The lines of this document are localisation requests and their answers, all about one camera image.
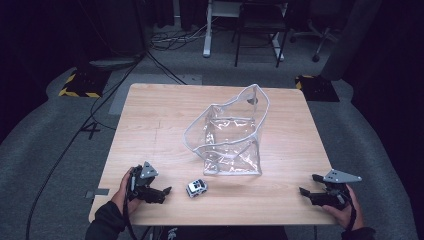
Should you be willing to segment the round stand base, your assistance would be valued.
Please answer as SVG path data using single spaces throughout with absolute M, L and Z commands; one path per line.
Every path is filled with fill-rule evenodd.
M 140 57 L 111 57 L 90 61 L 89 64 L 102 71 L 115 71 L 137 65 Z

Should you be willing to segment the person's right hand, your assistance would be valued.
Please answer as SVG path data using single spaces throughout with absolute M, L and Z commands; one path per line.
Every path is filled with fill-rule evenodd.
M 356 218 L 352 227 L 350 228 L 352 231 L 354 231 L 354 230 L 363 228 L 365 226 L 365 221 L 364 221 L 361 206 L 359 204 L 359 201 L 357 199 L 355 192 L 350 186 L 347 186 L 347 189 L 349 190 L 352 202 L 349 203 L 343 210 L 338 210 L 337 208 L 334 208 L 328 205 L 324 205 L 322 209 L 326 211 L 328 214 L 330 214 L 331 216 L 333 216 L 336 222 L 345 230 L 348 230 L 350 228 L 352 209 L 355 209 Z

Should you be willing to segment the office chair wheeled base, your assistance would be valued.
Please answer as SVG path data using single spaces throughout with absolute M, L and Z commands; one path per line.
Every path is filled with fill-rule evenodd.
M 307 20 L 308 31 L 294 31 L 289 38 L 291 43 L 295 43 L 299 37 L 317 37 L 319 43 L 315 49 L 314 55 L 312 56 L 313 62 L 320 60 L 321 49 L 326 41 L 336 43 L 338 38 L 332 34 L 333 29 L 330 26 L 324 26 L 323 28 L 316 27 L 311 19 Z

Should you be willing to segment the grey tape piece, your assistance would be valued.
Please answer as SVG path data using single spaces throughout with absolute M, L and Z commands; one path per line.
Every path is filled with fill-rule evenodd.
M 85 194 L 86 199 L 94 199 L 96 196 L 107 196 L 109 194 L 108 189 L 97 188 L 94 190 L 88 190 Z

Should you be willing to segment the person's dark clothed torso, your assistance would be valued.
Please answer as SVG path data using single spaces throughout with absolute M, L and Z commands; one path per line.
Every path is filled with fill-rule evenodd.
M 283 226 L 165 226 L 149 240 L 288 240 Z

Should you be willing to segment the grey curtain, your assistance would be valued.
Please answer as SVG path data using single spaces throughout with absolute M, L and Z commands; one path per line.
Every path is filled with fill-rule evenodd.
M 327 81 L 338 81 L 364 40 L 374 21 L 382 0 L 355 0 L 347 24 L 324 65 L 320 77 Z

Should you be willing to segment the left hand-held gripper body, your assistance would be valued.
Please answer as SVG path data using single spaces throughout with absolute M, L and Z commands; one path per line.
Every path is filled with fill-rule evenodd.
M 131 170 L 128 181 L 128 200 L 144 200 L 147 203 L 162 204 L 167 196 L 167 190 L 157 190 L 150 187 L 158 172 L 145 161 Z

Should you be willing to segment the person's left hand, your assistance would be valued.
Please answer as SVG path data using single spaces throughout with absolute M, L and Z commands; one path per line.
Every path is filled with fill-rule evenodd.
M 119 190 L 111 198 L 111 201 L 118 207 L 120 213 L 123 213 L 124 203 L 127 200 L 126 190 L 127 190 L 127 183 L 128 183 L 128 179 L 130 177 L 131 171 L 132 169 L 129 168 L 128 171 L 125 173 L 125 175 L 122 177 Z M 141 203 L 142 201 L 137 198 L 128 202 L 127 203 L 128 214 L 131 215 L 134 211 L 136 211 Z

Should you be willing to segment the white desk frame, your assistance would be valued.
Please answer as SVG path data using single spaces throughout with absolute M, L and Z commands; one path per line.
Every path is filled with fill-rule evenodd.
M 208 0 L 206 10 L 206 33 L 202 53 L 203 57 L 209 58 L 211 56 L 212 22 L 218 17 L 237 18 L 240 5 L 240 2 L 233 2 L 230 0 Z

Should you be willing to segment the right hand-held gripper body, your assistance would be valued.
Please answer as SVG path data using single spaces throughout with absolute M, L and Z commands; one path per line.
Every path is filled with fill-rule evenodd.
M 338 210 L 343 210 L 351 200 L 348 183 L 360 182 L 360 176 L 352 175 L 339 170 L 331 169 L 324 177 L 324 191 L 321 193 L 311 193 L 310 201 L 313 205 L 332 206 Z

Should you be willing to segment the clear plastic bag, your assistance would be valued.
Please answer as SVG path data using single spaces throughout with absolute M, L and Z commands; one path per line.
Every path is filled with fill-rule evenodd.
M 260 138 L 270 107 L 257 85 L 226 103 L 211 104 L 183 133 L 184 145 L 203 160 L 205 175 L 261 175 Z

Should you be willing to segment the black chair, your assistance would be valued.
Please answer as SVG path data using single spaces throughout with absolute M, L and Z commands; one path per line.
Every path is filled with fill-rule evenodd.
M 239 7 L 238 19 L 232 39 L 237 39 L 234 66 L 238 66 L 241 43 L 245 34 L 261 34 L 268 37 L 269 45 L 276 55 L 276 67 L 279 67 L 289 25 L 283 12 L 287 0 L 243 0 Z

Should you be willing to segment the white toy car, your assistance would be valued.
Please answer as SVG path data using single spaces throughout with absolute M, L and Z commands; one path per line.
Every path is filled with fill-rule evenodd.
M 208 185 L 202 179 L 194 180 L 186 186 L 186 191 L 190 198 L 194 198 L 205 193 L 207 189 L 208 189 Z

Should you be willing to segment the yellow black striped base plate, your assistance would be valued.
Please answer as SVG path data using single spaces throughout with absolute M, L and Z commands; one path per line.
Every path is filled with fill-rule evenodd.
M 295 78 L 295 86 L 307 101 L 339 102 L 332 83 L 321 76 L 299 75 Z
M 59 96 L 101 98 L 110 75 L 110 71 L 74 70 L 60 90 Z

